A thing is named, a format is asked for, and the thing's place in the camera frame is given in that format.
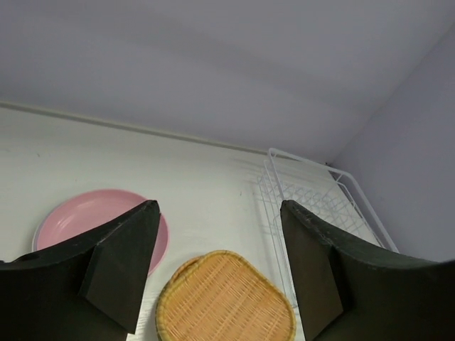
black object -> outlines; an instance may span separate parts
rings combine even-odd
[[[0,264],[0,339],[125,341],[136,330],[158,203]]]
[[[281,218],[306,341],[455,340],[455,261],[382,249],[291,200]]]

white wire rack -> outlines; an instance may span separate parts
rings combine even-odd
[[[297,301],[279,213],[282,200],[295,200],[332,225],[368,242],[398,252],[351,174],[274,148],[269,150],[268,156],[264,161],[262,175],[258,178],[258,185],[277,256],[281,277],[281,283],[278,284],[282,285],[284,293],[294,307],[297,307]],[[353,194],[362,201],[362,207],[368,211],[365,213],[372,218],[373,229],[348,187],[355,191]]]

pink plate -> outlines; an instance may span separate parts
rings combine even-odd
[[[145,197],[126,190],[94,190],[69,199],[55,208],[36,230],[33,251],[51,247],[109,222],[145,200]],[[168,241],[168,226],[161,215],[149,275],[163,259]]]

woven basket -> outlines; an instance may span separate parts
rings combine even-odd
[[[288,300],[250,263],[230,251],[187,261],[161,292],[162,341],[292,341]]]

basket rim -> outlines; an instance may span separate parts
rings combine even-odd
[[[228,256],[228,257],[233,257],[240,261],[244,266],[246,266],[252,273],[254,273],[263,283],[265,283],[273,292],[275,295],[279,296],[286,306],[289,316],[291,318],[291,328],[289,330],[289,335],[287,336],[287,339],[284,341],[292,341],[295,338],[296,334],[296,316],[294,313],[294,310],[291,307],[291,303],[288,301],[286,296],[271,282],[269,279],[267,279],[263,274],[261,274],[249,261],[247,261],[245,258],[240,256],[239,254],[236,254],[233,251],[228,251],[228,250],[217,250],[217,251],[212,251],[209,252],[201,257],[196,257],[193,258],[189,261],[187,261],[183,266],[185,265],[192,265],[189,266],[189,269],[187,271],[184,271],[183,273],[180,273],[180,276],[172,276],[172,278],[175,279],[172,283],[168,283],[170,285],[165,286],[165,290],[163,290],[164,294],[162,297],[159,297],[159,301],[156,307],[156,330],[159,334],[159,337],[163,341],[180,341],[174,338],[173,336],[170,336],[167,333],[167,330],[164,326],[164,309],[166,309],[166,303],[167,301],[172,298],[173,293],[178,290],[179,286],[186,282],[188,278],[190,278],[199,268],[202,266],[208,259],[213,258],[215,256]]]

